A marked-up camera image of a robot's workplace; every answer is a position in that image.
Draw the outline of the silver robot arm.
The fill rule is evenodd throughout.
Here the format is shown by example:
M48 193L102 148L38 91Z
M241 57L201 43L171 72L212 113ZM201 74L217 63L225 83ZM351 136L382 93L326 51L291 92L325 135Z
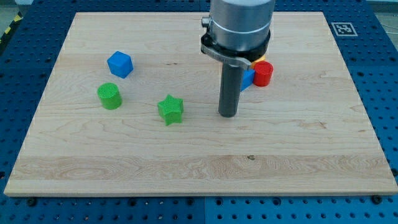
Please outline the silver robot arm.
M224 64L248 70L262 57L271 37L274 0L213 0L201 19L206 29L201 52Z

